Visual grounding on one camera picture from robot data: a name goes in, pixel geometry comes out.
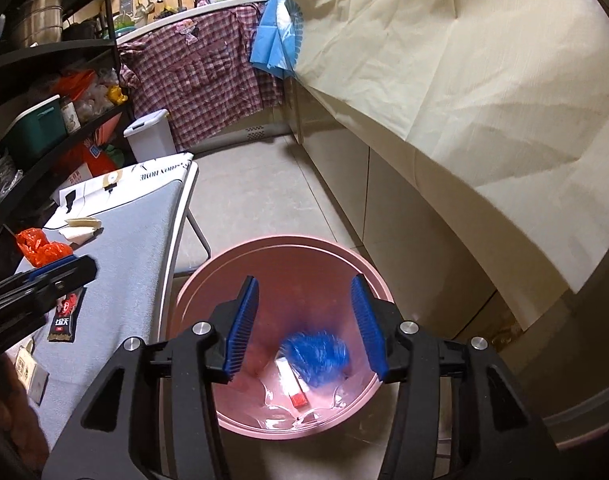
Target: black snack package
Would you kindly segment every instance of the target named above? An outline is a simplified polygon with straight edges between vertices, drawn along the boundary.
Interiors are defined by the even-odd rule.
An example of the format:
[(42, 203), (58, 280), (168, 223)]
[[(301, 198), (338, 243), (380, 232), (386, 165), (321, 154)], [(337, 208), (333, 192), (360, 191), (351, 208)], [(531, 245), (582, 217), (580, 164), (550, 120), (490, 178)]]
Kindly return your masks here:
[(73, 343), (75, 340), (75, 324), (86, 290), (87, 288), (82, 286), (57, 300), (56, 315), (51, 323), (49, 336), (47, 336), (49, 341)]

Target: white trash can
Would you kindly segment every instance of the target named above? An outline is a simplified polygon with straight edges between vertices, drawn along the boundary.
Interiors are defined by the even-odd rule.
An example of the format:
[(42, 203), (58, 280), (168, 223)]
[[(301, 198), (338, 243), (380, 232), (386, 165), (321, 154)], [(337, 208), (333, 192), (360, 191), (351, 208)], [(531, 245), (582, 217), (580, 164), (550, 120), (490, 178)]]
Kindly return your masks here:
[(124, 131), (138, 162), (177, 153), (168, 115), (168, 110), (158, 110), (138, 119)]

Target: tile floor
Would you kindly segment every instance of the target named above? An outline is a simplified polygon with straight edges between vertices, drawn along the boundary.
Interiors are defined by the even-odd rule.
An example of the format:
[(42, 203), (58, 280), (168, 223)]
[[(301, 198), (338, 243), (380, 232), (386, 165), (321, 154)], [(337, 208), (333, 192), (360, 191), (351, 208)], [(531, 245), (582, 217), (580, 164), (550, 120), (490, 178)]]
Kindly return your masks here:
[[(190, 209), (215, 254), (249, 238), (306, 234), (366, 251), (304, 149), (291, 136), (242, 144), (198, 158)], [(206, 259), (185, 225), (176, 272)], [(174, 293), (185, 279), (174, 280)], [(381, 386), (351, 419), (324, 433), (265, 441), (222, 431), (233, 480), (374, 480), (387, 444), (396, 385)], [(437, 474), (445, 474), (438, 461)]]

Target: plaid shirt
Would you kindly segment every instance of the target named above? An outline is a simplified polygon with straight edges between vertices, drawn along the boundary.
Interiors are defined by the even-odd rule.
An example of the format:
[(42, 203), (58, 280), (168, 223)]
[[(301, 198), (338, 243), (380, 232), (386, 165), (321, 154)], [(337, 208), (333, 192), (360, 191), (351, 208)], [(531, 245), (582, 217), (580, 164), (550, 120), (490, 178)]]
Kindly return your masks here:
[(245, 5), (187, 18), (120, 45), (136, 117), (166, 108), (177, 149), (283, 101), (282, 81), (251, 66), (260, 16)]

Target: pink trash bin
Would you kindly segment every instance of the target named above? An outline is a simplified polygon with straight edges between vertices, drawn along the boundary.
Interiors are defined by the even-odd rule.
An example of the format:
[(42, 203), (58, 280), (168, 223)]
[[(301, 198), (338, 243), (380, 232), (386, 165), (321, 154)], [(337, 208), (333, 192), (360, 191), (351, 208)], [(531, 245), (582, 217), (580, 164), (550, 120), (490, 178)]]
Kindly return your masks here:
[[(360, 272), (377, 298), (393, 301), (384, 280), (364, 258), (306, 236), (251, 240), (194, 272), (171, 313), (169, 337), (207, 320), (216, 304), (235, 298), (247, 275), (260, 283), (258, 313), (242, 370), (231, 383), (214, 384), (223, 428), (268, 440), (298, 438), (332, 428), (366, 404), (380, 381), (369, 367), (351, 307), (351, 279)], [(274, 360), (286, 336), (319, 330), (346, 342), (347, 377), (310, 389), (309, 405), (297, 410), (281, 388)]]

